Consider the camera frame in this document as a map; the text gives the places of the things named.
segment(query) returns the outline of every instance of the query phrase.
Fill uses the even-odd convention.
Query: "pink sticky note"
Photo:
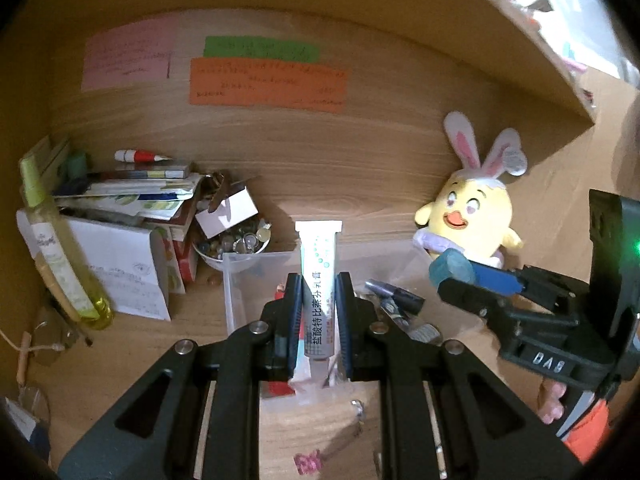
[[[177,16],[168,14],[99,32],[86,42],[82,91],[169,77]]]

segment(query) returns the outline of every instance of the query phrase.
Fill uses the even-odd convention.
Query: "yellow chick plush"
[[[444,129],[463,163],[444,185],[434,202],[418,209],[415,222],[427,225],[418,230],[414,241],[434,257],[447,248],[460,250],[469,260],[502,267],[500,246],[522,247],[511,223],[511,200],[498,177],[505,170],[523,174],[526,158],[520,149],[516,130],[503,130],[489,155],[480,165],[473,128],[460,112],[451,112]]]

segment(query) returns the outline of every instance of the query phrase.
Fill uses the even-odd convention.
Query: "wooden wall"
[[[46,46],[10,28],[0,36],[0,328],[19,345],[44,291],[15,224],[22,207],[18,160],[46,132],[49,59]],[[15,393],[17,352],[0,340],[0,395]]]
[[[579,136],[575,114],[487,78],[430,48],[353,23],[266,10],[180,13],[168,80],[81,92],[78,30],[55,45],[50,128],[98,166],[114,150],[155,150],[203,170],[254,176],[258,208],[290,244],[293,222],[340,218],[344,235],[409,236],[413,214],[460,168],[442,131],[462,110],[486,154],[505,126],[520,130],[532,165]],[[351,71],[342,114],[188,103],[190,59],[207,35],[262,35],[316,44],[320,62]]]

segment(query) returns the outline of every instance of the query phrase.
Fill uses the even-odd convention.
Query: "red pencil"
[[[160,162],[171,160],[171,157],[156,155],[144,150],[118,150],[114,156],[118,162]]]

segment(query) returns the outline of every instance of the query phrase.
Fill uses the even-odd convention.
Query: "bunny ears headband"
[[[460,112],[450,112],[444,119],[444,130],[463,170],[453,175],[464,180],[480,180],[490,187],[504,187],[498,180],[505,171],[520,176],[527,171],[527,157],[520,147],[520,135],[513,128],[500,132],[482,166],[476,136],[469,120]]]

